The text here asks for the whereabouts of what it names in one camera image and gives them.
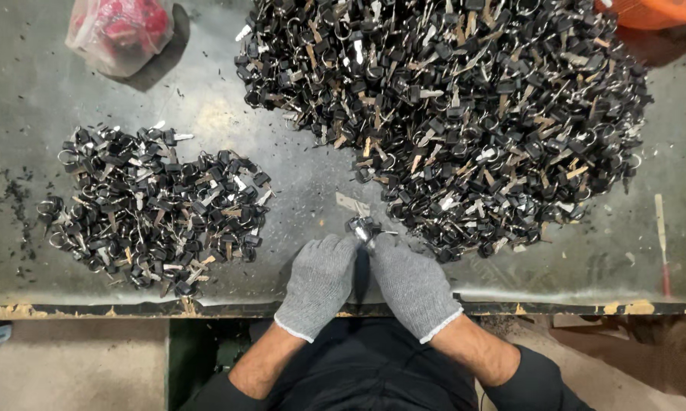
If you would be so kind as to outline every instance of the orange basket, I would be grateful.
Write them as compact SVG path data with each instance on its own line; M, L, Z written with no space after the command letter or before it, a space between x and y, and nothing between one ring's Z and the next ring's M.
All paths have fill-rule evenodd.
M686 24L686 0L613 0L609 8L602 0L595 0L594 8L616 13L617 24L633 29L659 30Z

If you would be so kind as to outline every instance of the black shirt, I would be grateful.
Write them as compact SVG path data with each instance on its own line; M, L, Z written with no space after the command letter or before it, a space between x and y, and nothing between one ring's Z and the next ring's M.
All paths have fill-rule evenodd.
M587 410L558 366L525 347L513 377L485 388L500 411ZM217 374L186 404L197 411L477 410L475 380L389 318L335 319L285 367L265 400L247 397Z

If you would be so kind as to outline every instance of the metal table surface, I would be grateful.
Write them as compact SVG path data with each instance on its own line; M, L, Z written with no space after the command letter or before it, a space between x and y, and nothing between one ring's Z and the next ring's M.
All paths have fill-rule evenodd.
M1 306L175 304L168 303L172 296L161 299L158 287L108 287L112 280L106 274L90 273L41 240L35 204L49 191L70 202L73 181L56 154L80 124L103 122L134 132L165 120L166 126L196 136L179 144L182 160L192 161L200 150L231 148L273 178L280 192L268 202L271 211L257 261L213 266L218 281L200 287L198 301L204 306L274 306L280 301L295 252L312 238L343 234L345 221L353 216L336 204L337 191L368 203L374 218L404 233L384 215L377 183L351 181L353 151L314 148L311 133L288 130L282 112L244 104L244 86L233 65L239 44L233 39L250 2L175 5L171 43L122 81L101 75L64 47L71 5L72 0L0 2L0 198L8 180L32 175L16 180L29 191L23 204L31 240L25 249L12 198L0 201ZM589 201L589 215L581 224L550 225L546 235L552 244L535 244L521 253L505 247L487 260L472 254L446 265L461 300L522 303L501 305L521 312L529 303L606 305L605 312L617 302L686 304L686 55L651 71L649 83L656 102L647 110L644 162L630 193L616 184L611 193ZM656 193L665 201L670 300L660 292ZM404 238L418 247L415 239ZM374 290L368 302L383 299Z

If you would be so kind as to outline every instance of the gray knit glove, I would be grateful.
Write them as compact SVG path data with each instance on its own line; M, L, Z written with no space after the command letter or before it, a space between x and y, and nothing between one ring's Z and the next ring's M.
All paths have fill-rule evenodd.
M439 264L415 254L406 244L395 247L394 238L388 234L375 239L371 269L396 319L421 344L462 312Z
M353 239L332 234L306 244L293 262L287 296L274 315L277 325L312 342L348 299L353 272L346 268L355 250Z

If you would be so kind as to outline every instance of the plastic bag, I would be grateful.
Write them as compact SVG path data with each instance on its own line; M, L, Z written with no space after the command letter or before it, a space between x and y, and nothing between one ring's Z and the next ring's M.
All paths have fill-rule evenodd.
M97 70L128 77L173 36L171 0L75 0L64 44Z

